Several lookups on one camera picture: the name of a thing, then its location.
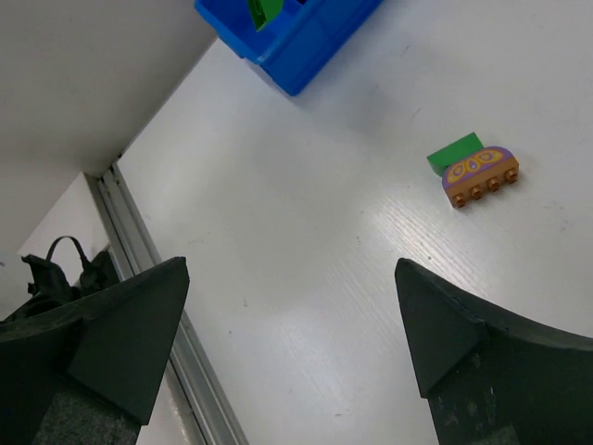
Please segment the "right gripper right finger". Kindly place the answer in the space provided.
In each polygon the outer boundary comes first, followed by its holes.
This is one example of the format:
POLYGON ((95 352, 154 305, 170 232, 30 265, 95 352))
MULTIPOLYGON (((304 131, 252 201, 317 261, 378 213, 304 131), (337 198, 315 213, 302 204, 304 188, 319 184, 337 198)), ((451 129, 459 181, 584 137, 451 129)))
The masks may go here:
POLYGON ((409 259, 398 260, 395 282, 439 443, 591 443, 591 338, 503 309, 409 259))

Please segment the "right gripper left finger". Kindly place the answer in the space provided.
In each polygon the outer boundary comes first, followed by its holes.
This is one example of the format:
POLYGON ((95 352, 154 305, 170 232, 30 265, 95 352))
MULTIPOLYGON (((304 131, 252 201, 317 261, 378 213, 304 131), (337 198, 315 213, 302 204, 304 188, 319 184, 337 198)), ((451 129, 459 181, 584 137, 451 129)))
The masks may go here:
MULTIPOLYGON (((174 257, 158 276, 187 271, 174 257)), ((1 324, 5 444, 134 444, 166 361, 141 352, 140 277, 31 318, 1 324)))

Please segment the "pink orange lego piece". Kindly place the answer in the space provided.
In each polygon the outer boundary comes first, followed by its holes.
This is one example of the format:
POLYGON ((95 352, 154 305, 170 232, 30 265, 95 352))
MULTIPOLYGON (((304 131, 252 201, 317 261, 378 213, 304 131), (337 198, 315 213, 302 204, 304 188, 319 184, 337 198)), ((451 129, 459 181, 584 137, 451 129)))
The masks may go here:
POLYGON ((520 165, 509 149, 488 146, 450 165, 441 184, 454 209, 518 180, 520 165))

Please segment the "green lego block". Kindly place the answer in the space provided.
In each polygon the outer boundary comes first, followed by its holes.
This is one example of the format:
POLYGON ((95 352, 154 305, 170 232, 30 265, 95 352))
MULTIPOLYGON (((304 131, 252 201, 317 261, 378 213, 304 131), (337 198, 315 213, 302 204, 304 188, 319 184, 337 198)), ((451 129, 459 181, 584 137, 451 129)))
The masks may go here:
POLYGON ((247 0, 247 7, 256 31, 260 32, 282 12, 284 0, 247 0))
POLYGON ((432 153, 427 160, 433 172, 441 177, 449 166, 483 148, 484 145, 477 134, 469 133, 432 153))

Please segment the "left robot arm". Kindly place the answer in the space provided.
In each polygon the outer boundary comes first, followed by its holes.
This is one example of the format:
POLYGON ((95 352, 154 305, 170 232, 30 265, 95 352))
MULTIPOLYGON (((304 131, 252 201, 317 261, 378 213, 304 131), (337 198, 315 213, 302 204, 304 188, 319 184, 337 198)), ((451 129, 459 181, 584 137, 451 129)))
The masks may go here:
POLYGON ((79 240, 71 235, 53 241, 43 257, 33 254, 20 256, 17 265, 29 267, 17 278, 8 275, 6 262, 1 262, 1 323, 31 318, 83 297, 116 285, 120 278, 111 256, 106 251, 89 259, 79 240), (82 271, 75 283, 70 283, 63 269, 53 262, 60 241, 72 242, 79 256, 82 271))

